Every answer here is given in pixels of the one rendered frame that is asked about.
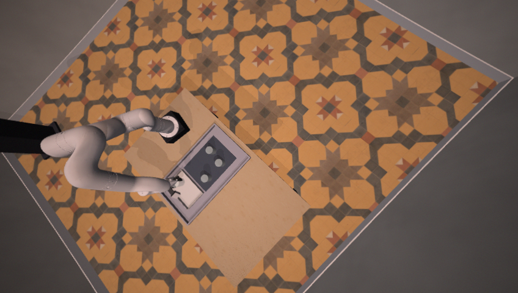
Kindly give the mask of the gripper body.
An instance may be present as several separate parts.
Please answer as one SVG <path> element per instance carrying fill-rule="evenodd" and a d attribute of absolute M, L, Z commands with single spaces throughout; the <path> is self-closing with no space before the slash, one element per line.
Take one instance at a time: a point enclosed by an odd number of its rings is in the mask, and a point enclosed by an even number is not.
<path fill-rule="evenodd" d="M 177 183 L 177 180 L 173 180 L 173 179 L 174 179 L 174 177 L 166 178 L 166 180 L 168 180 L 170 182 L 171 188 Z"/>

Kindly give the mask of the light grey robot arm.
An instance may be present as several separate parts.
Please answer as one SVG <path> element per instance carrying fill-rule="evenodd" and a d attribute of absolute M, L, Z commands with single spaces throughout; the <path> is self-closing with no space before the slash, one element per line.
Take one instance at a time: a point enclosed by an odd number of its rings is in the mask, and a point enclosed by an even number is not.
<path fill-rule="evenodd" d="M 179 124 L 175 118 L 153 116 L 150 109 L 131 110 L 114 118 L 48 136 L 42 140 L 40 147 L 52 157 L 70 156 L 65 164 L 64 174 L 72 186 L 114 192 L 138 192 L 140 196 L 168 191 L 171 197 L 177 199 L 181 193 L 173 191 L 168 180 L 124 175 L 98 168 L 106 141 L 123 134 L 124 131 L 127 133 L 143 128 L 146 131 L 159 132 L 164 137 L 173 137 L 177 134 Z"/>

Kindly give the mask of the clear glass jar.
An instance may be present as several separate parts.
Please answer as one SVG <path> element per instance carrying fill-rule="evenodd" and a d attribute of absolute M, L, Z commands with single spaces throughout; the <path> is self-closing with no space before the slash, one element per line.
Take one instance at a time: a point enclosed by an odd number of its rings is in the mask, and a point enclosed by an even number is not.
<path fill-rule="evenodd" d="M 210 146 L 208 146 L 205 151 L 206 151 L 207 154 L 210 154 L 210 153 L 211 154 L 215 154 L 216 153 L 215 147 L 210 147 Z"/>
<path fill-rule="evenodd" d="M 182 181 L 177 181 L 177 183 L 173 187 L 180 187 L 184 185 L 184 179 L 182 178 Z"/>
<path fill-rule="evenodd" d="M 205 175 L 202 175 L 201 176 L 201 181 L 202 182 L 208 182 L 208 181 L 211 181 L 212 180 L 212 176 L 210 174 L 205 174 Z"/>
<path fill-rule="evenodd" d="M 223 159 L 216 159 L 215 165 L 217 167 L 223 167 L 225 165 L 225 160 L 223 160 Z"/>

